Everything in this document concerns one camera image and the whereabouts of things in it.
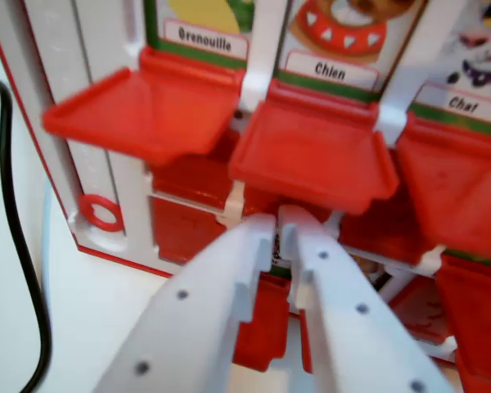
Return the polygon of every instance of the toy machine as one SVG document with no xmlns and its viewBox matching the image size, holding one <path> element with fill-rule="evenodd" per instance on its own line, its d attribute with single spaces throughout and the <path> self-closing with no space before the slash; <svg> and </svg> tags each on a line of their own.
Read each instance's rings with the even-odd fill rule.
<svg viewBox="0 0 491 393">
<path fill-rule="evenodd" d="M 0 2 L 0 52 L 77 247 L 178 274 L 155 312 L 234 337 L 199 348 L 205 391 L 281 358 L 290 314 L 321 391 L 402 391 L 354 370 L 431 375 L 415 342 L 491 391 L 491 0 Z"/>
</svg>

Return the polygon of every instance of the label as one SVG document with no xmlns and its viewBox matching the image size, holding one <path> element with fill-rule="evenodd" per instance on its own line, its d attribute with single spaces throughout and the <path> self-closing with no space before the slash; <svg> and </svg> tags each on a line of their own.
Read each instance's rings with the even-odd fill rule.
<svg viewBox="0 0 491 393">
<path fill-rule="evenodd" d="M 417 114 L 491 134 L 491 0 L 468 0 L 434 70 L 416 98 L 429 110 Z"/>
<path fill-rule="evenodd" d="M 147 36 L 152 47 L 217 66 L 246 67 L 255 16 L 253 1 L 144 1 L 147 31 L 156 32 L 156 36 Z"/>
<path fill-rule="evenodd" d="M 294 0 L 276 76 L 305 88 L 375 100 L 426 0 L 390 0 L 364 10 L 358 3 Z"/>
<path fill-rule="evenodd" d="M 164 22 L 164 37 L 169 41 L 205 51 L 243 60 L 247 58 L 248 42 L 245 38 L 196 27 L 178 20 Z"/>
<path fill-rule="evenodd" d="M 287 57 L 286 71 L 338 84 L 373 90 L 378 71 L 305 52 L 293 51 Z"/>
<path fill-rule="evenodd" d="M 422 87 L 416 101 L 491 123 L 491 99 L 488 97 L 429 83 Z"/>
</svg>

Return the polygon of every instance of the white plastic frame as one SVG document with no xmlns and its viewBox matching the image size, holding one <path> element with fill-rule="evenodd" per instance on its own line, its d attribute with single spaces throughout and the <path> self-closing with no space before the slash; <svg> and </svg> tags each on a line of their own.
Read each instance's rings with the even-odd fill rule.
<svg viewBox="0 0 491 393">
<path fill-rule="evenodd" d="M 39 2 L 25 0 L 25 9 L 37 44 L 38 54 L 55 103 L 80 92 L 90 84 L 87 61 L 80 42 L 80 32 L 74 18 L 72 0 Z M 111 179 L 110 164 L 106 151 L 76 141 L 67 141 L 74 167 L 79 176 L 84 194 L 96 194 L 114 203 L 118 198 Z M 111 222 L 113 217 L 107 210 L 93 206 L 95 215 Z M 72 226 L 75 235 L 86 236 L 77 231 L 86 230 L 101 244 L 123 242 L 124 233 L 109 233 L 99 228 Z"/>
</svg>

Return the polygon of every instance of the white post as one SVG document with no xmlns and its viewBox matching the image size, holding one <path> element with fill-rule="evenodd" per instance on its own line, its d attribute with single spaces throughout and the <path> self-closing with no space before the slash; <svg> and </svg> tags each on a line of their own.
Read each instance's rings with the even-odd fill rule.
<svg viewBox="0 0 491 393">
<path fill-rule="evenodd" d="M 431 0 L 380 99 L 374 129 L 394 146 L 406 123 L 407 111 L 436 62 L 444 39 L 457 22 L 466 0 Z"/>
</svg>

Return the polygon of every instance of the hole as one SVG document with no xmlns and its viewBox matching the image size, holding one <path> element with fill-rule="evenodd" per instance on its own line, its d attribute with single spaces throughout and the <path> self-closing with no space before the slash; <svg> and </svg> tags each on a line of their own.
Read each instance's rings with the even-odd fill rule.
<svg viewBox="0 0 491 393">
<path fill-rule="evenodd" d="M 177 298 L 180 300 L 184 300 L 188 296 L 189 296 L 189 292 L 186 291 L 185 289 L 182 289 L 177 292 Z"/>
<path fill-rule="evenodd" d="M 414 380 L 410 384 L 411 390 L 415 393 L 423 393 L 426 391 L 426 386 L 422 381 Z"/>
<path fill-rule="evenodd" d="M 357 305 L 357 311 L 360 314 L 367 314 L 369 312 L 369 307 L 365 303 L 360 303 Z"/>
<path fill-rule="evenodd" d="M 149 371 L 149 368 L 149 363 L 143 360 L 137 363 L 137 365 L 134 367 L 134 372 L 138 376 L 141 376 L 147 373 Z"/>
</svg>

